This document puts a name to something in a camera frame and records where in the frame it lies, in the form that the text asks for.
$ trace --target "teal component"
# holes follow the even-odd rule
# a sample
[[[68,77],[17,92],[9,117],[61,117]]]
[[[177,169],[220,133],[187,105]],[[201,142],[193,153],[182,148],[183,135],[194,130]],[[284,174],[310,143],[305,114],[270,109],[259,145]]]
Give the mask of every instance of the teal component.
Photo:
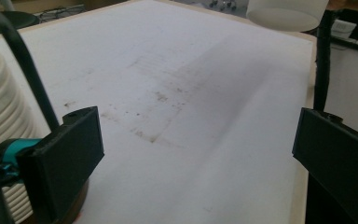
[[[14,166],[19,167],[16,161],[16,153],[25,149],[26,147],[32,147],[40,142],[41,139],[17,139],[12,142],[7,148],[2,162],[12,163]]]

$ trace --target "black cable sleeve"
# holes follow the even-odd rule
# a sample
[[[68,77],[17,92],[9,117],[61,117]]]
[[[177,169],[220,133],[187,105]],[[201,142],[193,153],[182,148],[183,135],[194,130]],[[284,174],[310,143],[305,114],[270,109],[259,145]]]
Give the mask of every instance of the black cable sleeve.
[[[11,22],[0,13],[0,33],[5,38],[7,44],[17,59],[28,84],[31,87],[34,97],[39,104],[40,109],[48,123],[49,128],[53,131],[60,126],[54,110],[51,106],[48,95],[43,87],[43,83],[34,66],[34,61],[29,53],[19,32],[13,27]]]
[[[316,79],[313,108],[324,111],[330,82],[330,41],[334,12],[326,10],[317,29]]]

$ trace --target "black plastic bracket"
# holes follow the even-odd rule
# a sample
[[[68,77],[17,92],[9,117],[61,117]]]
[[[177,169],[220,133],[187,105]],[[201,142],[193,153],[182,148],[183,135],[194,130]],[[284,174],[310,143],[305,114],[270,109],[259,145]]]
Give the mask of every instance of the black plastic bracket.
[[[65,216],[103,157],[97,107],[62,119],[63,125],[53,133],[16,155],[38,223]]]
[[[358,223],[358,132],[335,115],[303,108],[293,154]]]

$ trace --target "table surface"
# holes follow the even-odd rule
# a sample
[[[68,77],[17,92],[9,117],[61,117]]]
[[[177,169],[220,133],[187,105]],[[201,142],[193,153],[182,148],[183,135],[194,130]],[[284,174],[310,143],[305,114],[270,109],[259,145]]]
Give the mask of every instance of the table surface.
[[[292,157],[315,41],[164,1],[21,31],[58,116],[97,105],[105,157],[76,223],[302,223]],[[4,40],[30,109],[46,123]]]

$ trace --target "plastic container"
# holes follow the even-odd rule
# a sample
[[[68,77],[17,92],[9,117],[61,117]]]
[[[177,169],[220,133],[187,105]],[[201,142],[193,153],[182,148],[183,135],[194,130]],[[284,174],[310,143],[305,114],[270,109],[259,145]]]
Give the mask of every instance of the plastic container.
[[[20,87],[0,55],[0,143],[8,138],[40,137],[33,115],[26,105]],[[32,214],[23,184],[4,188],[7,204],[16,223]]]
[[[250,0],[246,17],[280,31],[308,31],[318,27],[328,0]]]

